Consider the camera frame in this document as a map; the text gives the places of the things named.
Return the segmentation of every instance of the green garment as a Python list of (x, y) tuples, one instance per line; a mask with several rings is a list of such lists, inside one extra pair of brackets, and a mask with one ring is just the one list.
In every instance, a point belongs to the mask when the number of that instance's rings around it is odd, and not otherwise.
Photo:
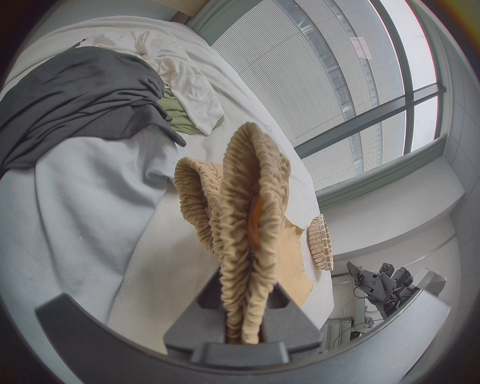
[[(165, 94), (157, 101), (157, 103), (172, 118), (170, 125), (174, 131), (187, 133), (189, 135), (202, 133), (188, 118), (187, 113), (181, 106), (180, 102), (168, 88), (165, 88)], [(222, 123), (223, 116), (217, 121), (214, 128), (219, 127)]]

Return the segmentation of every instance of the wooden panel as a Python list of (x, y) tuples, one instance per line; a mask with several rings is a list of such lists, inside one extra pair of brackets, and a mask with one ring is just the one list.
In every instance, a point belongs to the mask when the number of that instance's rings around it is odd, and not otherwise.
[(167, 5), (177, 11), (183, 12), (190, 17), (194, 17), (208, 0), (153, 0), (157, 3)]

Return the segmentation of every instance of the gathered fabric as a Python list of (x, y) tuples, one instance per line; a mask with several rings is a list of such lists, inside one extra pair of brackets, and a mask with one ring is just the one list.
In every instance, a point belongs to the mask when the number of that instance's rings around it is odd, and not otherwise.
[[(290, 289), (300, 287), (292, 295), (298, 305), (313, 288), (302, 264), (303, 230), (284, 216), (289, 177), (288, 159), (254, 123), (242, 125), (233, 135), (223, 166), (189, 157), (177, 164), (175, 186), (182, 215), (220, 261), (229, 343), (258, 343), (268, 295), (278, 276)], [(254, 214), (259, 207), (261, 213)], [(290, 239), (291, 246), (280, 249), (281, 237)]]

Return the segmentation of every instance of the floor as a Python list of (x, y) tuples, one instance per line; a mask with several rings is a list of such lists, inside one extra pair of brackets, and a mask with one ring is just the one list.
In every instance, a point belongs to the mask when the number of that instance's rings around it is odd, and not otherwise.
[(106, 16), (141, 16), (171, 20), (173, 8), (152, 0), (64, 0), (28, 41), (34, 43), (44, 35), (67, 25)]

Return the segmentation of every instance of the dark gray garment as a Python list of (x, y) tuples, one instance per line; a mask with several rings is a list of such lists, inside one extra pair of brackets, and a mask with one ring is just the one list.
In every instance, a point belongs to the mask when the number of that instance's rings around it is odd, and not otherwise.
[(69, 137), (118, 140), (157, 126), (181, 146), (156, 103), (163, 81), (146, 62), (98, 47), (72, 47), (27, 74), (0, 101), (0, 178), (29, 168)]

